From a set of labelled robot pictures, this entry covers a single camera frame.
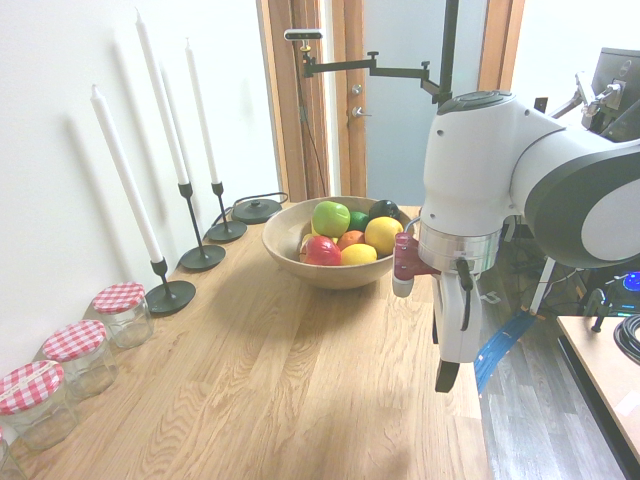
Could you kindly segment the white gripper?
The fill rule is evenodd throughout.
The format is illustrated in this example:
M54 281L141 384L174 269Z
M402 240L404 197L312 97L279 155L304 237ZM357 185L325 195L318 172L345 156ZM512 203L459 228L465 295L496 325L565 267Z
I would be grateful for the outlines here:
M435 391L449 393L459 372L458 363L470 363L480 348L483 310L478 285L472 280L470 301L466 299L459 276L443 273L436 276L433 288L434 312L440 357Z

